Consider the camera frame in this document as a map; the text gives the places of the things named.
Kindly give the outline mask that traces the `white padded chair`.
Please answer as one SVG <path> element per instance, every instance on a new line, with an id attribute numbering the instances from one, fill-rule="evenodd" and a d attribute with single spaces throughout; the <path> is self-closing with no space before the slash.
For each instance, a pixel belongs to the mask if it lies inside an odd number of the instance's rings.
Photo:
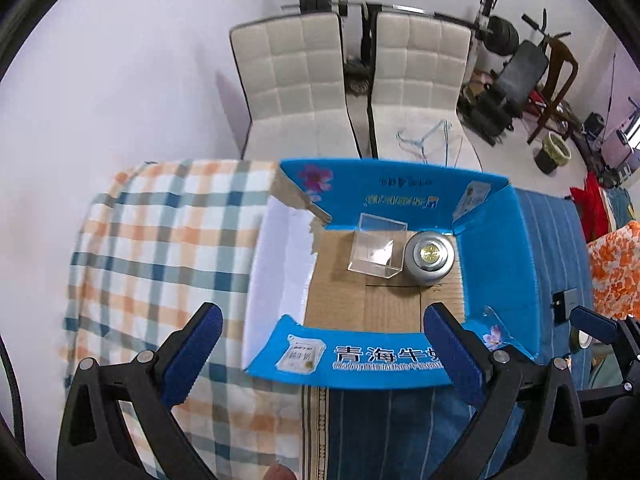
<path id="1" fill-rule="evenodd" d="M 360 156 L 336 14 L 290 14 L 239 25 L 231 29 L 230 44 L 250 114 L 245 159 Z"/>
<path id="2" fill-rule="evenodd" d="M 463 140 L 454 168 L 482 169 L 457 113 L 470 41 L 471 32 L 460 25 L 407 13 L 378 14 L 368 105 L 376 158 L 410 162 L 397 146 L 396 132 L 427 130 L 446 119 Z"/>

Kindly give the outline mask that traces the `black weight bench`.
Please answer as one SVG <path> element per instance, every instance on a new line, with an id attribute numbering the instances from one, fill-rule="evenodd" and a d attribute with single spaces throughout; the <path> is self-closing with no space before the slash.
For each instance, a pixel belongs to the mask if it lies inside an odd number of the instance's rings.
<path id="1" fill-rule="evenodd" d="M 471 85 L 461 89 L 458 112 L 465 123 L 485 142 L 494 146 L 506 129 L 513 129 L 513 119 L 522 116 L 529 93 L 549 66 L 541 47 L 525 40 L 509 62 L 482 91 L 474 94 Z"/>

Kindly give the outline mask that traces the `right white padded chair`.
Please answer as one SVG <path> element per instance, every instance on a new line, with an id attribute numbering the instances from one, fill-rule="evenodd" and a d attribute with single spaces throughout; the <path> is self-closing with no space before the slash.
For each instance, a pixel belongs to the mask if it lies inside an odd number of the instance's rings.
<path id="1" fill-rule="evenodd" d="M 407 13 L 378 14 L 368 105 L 376 158 L 410 162 L 397 146 L 396 132 L 427 130 L 446 119 L 463 140 L 454 168 L 482 169 L 457 113 L 470 41 L 471 32 L 460 25 Z"/>

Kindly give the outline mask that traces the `blue striped tablecloth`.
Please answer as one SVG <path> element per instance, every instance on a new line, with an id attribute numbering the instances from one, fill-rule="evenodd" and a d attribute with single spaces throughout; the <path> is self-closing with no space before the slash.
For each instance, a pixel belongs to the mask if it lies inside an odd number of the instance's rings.
<path id="1" fill-rule="evenodd" d="M 566 198 L 519 190 L 542 307 L 541 354 L 570 361 L 577 389 L 589 386 L 592 353 L 570 343 L 553 321 L 554 296 L 576 292 L 592 305 L 587 244 L 576 206 Z M 468 426 L 474 410 L 450 387 L 400 390 L 302 390 L 304 479 L 426 479 Z"/>

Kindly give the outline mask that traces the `orange white floral cushion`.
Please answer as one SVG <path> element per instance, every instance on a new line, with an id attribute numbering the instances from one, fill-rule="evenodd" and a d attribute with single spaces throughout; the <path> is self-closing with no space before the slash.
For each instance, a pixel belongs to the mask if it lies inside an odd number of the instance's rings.
<path id="1" fill-rule="evenodd" d="M 607 318 L 639 318 L 640 226 L 636 220 L 588 245 L 593 305 Z"/>

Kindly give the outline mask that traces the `silver round tin can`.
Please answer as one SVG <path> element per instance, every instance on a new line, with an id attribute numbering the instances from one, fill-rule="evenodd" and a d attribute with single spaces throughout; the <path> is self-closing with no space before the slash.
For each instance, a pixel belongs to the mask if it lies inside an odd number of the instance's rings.
<path id="1" fill-rule="evenodd" d="M 435 231 L 417 232 L 406 244 L 402 270 L 416 284 L 428 287 L 451 271 L 454 260 L 454 245 L 445 235 Z"/>

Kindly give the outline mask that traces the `red cloth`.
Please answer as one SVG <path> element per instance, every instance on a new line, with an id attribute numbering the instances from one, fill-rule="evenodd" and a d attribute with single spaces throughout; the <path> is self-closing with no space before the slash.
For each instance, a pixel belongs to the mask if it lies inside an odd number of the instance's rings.
<path id="1" fill-rule="evenodd" d="M 588 172 L 583 188 L 570 188 L 587 243 L 597 240 L 610 232 L 610 219 L 606 212 L 597 177 Z"/>

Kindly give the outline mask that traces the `barbell with black plates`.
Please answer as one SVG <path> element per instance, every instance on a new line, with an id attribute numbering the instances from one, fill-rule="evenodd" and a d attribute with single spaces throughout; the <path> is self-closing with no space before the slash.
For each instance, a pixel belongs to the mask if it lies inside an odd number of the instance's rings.
<path id="1" fill-rule="evenodd" d="M 415 6 L 350 0 L 298 0 L 298 3 L 282 4 L 281 10 L 299 10 L 300 13 L 335 11 L 344 20 L 348 17 L 348 11 L 351 8 L 358 8 L 361 11 L 362 38 L 372 37 L 372 32 L 366 32 L 366 29 L 373 27 L 372 21 L 378 12 L 392 11 L 426 16 L 465 27 L 472 32 L 472 38 L 479 41 L 489 52 L 499 56 L 508 56 L 518 48 L 520 35 L 511 22 L 492 13 L 497 2 L 498 0 L 480 0 L 480 7 L 473 21 L 456 18 L 445 13 L 427 13 Z"/>

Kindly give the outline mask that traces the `green round bucket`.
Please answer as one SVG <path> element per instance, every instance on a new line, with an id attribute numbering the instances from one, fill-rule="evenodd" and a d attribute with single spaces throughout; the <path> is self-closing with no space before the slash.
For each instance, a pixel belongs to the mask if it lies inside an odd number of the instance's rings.
<path id="1" fill-rule="evenodd" d="M 562 136 L 554 132 L 544 137 L 540 150 L 534 156 L 534 162 L 543 174 L 552 174 L 556 168 L 566 166 L 571 159 L 570 148 Z"/>

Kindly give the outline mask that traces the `clear acrylic box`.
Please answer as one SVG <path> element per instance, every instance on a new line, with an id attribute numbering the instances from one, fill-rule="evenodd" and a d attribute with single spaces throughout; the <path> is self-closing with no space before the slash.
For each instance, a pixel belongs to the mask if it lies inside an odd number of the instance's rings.
<path id="1" fill-rule="evenodd" d="M 347 269 L 384 280 L 393 278 L 404 266 L 407 233 L 406 222 L 363 212 L 354 231 Z"/>

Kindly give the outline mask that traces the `brown wooden chair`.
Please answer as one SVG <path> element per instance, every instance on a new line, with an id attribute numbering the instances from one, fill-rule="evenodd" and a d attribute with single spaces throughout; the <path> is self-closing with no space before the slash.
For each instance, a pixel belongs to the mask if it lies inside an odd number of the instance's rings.
<path id="1" fill-rule="evenodd" d="M 567 140 L 572 133 L 580 128 L 580 121 L 572 112 L 558 110 L 558 106 L 562 104 L 568 90 L 577 78 L 579 64 L 570 48 L 559 37 L 547 36 L 542 40 L 541 47 L 543 51 L 550 49 L 547 79 L 540 92 L 546 106 L 537 119 L 535 130 L 527 138 L 528 144 L 532 144 L 542 129 L 547 128 L 550 119 L 559 119 L 560 122 L 567 123 L 566 133 L 561 133 L 563 140 Z M 562 68 L 565 64 L 570 66 L 570 74 L 562 87 L 558 88 Z"/>

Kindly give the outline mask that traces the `plaid checkered cloth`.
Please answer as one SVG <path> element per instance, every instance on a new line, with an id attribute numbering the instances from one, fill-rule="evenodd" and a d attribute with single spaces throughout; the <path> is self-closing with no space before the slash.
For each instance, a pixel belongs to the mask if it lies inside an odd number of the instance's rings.
<path id="1" fill-rule="evenodd" d="M 206 302 L 224 330 L 175 419 L 221 479 L 300 471 L 299 388 L 247 375 L 248 281 L 275 162 L 143 164 L 93 200 L 70 260 L 61 354 L 66 374 L 157 349 Z"/>

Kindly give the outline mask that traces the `blue cardboard milk carton box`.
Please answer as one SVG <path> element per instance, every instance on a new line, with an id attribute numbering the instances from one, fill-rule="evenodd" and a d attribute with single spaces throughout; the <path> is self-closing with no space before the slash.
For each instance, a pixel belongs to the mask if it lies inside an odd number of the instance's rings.
<path id="1" fill-rule="evenodd" d="M 508 179 L 375 159 L 285 159 L 250 270 L 241 365 L 339 389 L 440 386 L 440 302 L 490 348 L 538 356 L 533 251 Z"/>

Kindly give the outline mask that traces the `left white padded chair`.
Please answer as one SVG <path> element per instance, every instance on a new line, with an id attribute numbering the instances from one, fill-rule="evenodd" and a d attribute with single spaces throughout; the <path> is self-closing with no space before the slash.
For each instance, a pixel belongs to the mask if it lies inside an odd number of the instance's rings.
<path id="1" fill-rule="evenodd" d="M 239 25 L 231 29 L 230 44 L 250 114 L 245 159 L 360 156 L 336 14 L 290 14 Z"/>

